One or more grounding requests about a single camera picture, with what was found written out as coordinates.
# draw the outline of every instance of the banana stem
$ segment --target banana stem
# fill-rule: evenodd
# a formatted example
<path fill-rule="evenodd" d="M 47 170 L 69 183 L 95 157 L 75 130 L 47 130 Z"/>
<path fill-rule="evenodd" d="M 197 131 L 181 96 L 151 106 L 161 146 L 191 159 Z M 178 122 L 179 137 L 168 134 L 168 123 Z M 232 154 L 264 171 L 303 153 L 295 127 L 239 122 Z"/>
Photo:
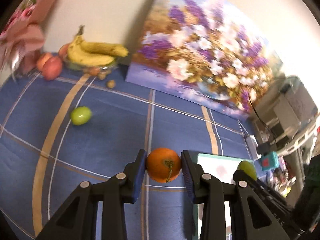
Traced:
<path fill-rule="evenodd" d="M 83 34 L 83 29 L 84 29 L 84 25 L 80 25 L 77 35 L 82 35 Z"/>

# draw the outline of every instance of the banana bunch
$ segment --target banana bunch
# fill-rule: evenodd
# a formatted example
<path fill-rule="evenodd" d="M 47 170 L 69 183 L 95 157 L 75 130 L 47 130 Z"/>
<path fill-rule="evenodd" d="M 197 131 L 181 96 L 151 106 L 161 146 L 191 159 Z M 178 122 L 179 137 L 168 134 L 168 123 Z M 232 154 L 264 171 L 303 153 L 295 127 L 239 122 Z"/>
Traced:
<path fill-rule="evenodd" d="M 83 39 L 83 28 L 80 29 L 68 47 L 68 58 L 74 63 L 87 66 L 109 65 L 115 57 L 126 57 L 128 50 L 120 44 L 87 42 Z"/>

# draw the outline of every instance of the teal box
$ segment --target teal box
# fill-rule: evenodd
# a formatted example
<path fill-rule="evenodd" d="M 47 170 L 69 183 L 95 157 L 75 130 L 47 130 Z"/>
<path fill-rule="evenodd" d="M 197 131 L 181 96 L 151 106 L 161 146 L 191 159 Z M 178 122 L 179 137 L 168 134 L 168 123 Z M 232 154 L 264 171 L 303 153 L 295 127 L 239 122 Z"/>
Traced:
<path fill-rule="evenodd" d="M 270 152 L 260 158 L 263 171 L 269 171 L 279 167 L 278 155 L 276 152 Z"/>

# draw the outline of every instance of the painting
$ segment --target painting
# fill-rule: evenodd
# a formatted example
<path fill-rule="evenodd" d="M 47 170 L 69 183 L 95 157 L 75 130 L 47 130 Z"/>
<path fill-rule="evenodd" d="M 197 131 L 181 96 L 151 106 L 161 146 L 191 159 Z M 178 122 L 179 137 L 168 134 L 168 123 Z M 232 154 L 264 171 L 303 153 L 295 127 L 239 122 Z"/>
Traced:
<path fill-rule="evenodd" d="M 155 0 L 126 80 L 246 119 L 282 61 L 226 0 Z"/>

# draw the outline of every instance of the red apple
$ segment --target red apple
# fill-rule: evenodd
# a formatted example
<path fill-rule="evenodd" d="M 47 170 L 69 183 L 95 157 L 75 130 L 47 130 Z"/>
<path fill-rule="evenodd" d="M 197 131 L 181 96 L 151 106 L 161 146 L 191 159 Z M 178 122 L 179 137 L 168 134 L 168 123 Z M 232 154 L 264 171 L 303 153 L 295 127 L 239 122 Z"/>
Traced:
<path fill-rule="evenodd" d="M 42 75 L 47 81 L 56 79 L 61 72 L 62 61 L 58 56 L 49 58 L 42 69 Z"/>

